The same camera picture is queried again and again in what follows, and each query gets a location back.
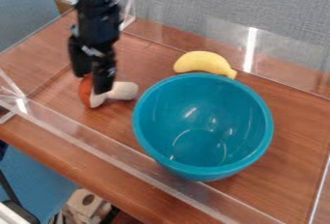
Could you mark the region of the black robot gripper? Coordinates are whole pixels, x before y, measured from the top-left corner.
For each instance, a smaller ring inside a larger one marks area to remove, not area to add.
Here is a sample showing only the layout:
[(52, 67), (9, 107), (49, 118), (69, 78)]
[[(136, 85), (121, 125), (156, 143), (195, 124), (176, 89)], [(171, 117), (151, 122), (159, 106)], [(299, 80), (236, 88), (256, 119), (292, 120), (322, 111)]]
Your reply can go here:
[[(71, 26), (68, 53), (76, 77), (92, 72), (96, 95), (112, 90), (116, 76), (113, 43), (120, 37), (120, 5), (115, 0), (77, 0), (77, 22)], [(92, 59), (91, 48), (104, 55)]]

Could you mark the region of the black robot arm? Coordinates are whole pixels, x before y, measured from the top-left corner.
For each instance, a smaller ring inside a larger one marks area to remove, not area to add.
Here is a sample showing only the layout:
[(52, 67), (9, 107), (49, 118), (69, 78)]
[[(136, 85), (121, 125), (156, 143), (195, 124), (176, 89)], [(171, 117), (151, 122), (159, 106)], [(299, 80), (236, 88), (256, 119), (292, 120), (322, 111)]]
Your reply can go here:
[(113, 43), (120, 37), (120, 5), (115, 0), (77, 0), (68, 53), (76, 77), (92, 74), (93, 93), (112, 90), (116, 75)]

